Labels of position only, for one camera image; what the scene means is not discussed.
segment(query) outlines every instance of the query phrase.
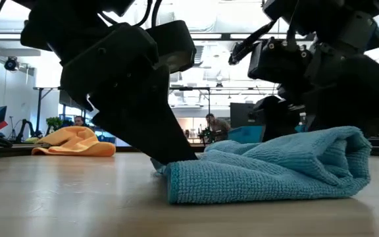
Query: man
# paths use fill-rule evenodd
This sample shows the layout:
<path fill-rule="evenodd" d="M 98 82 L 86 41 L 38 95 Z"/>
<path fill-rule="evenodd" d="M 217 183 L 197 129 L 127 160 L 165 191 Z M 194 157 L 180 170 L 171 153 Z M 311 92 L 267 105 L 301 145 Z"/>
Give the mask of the man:
<path fill-rule="evenodd" d="M 205 119 L 207 120 L 207 124 L 210 126 L 210 130 L 213 132 L 216 142 L 228 139 L 230 125 L 226 121 L 215 118 L 215 116 L 211 113 L 206 115 Z"/>
<path fill-rule="evenodd" d="M 74 126 L 85 126 L 83 116 L 75 116 L 74 117 Z"/>

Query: table surface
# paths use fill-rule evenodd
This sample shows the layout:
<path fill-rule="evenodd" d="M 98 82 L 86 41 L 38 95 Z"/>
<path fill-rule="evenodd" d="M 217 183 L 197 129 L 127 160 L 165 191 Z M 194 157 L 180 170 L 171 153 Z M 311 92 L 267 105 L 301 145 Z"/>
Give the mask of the table surface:
<path fill-rule="evenodd" d="M 169 205 L 148 157 L 0 158 L 0 236 L 379 236 L 379 157 L 351 199 Z"/>

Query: blue towel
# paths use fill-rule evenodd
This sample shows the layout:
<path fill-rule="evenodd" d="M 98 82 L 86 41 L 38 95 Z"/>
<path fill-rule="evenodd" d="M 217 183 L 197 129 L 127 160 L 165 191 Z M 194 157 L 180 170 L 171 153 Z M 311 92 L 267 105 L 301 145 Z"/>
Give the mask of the blue towel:
<path fill-rule="evenodd" d="M 170 203 L 348 198 L 369 182 L 371 145 L 355 127 L 283 136 L 262 144 L 223 141 L 196 161 L 155 168 Z"/>

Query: orange towel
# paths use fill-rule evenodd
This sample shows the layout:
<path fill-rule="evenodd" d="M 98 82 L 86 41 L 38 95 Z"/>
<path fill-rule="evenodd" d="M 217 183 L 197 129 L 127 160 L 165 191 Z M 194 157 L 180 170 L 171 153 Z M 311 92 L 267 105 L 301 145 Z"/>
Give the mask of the orange towel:
<path fill-rule="evenodd" d="M 32 155 L 80 155 L 108 157 L 115 154 L 114 144 L 99 142 L 90 128 L 69 126 L 40 139 L 36 143 L 55 145 L 49 149 L 33 148 Z"/>

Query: camera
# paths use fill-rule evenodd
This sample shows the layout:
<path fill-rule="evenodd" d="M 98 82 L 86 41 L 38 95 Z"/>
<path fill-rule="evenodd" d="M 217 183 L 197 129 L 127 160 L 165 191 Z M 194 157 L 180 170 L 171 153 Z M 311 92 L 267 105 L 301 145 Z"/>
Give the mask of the camera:
<path fill-rule="evenodd" d="M 8 57 L 4 64 L 5 70 L 16 72 L 20 68 L 20 63 L 17 61 L 17 57 Z"/>

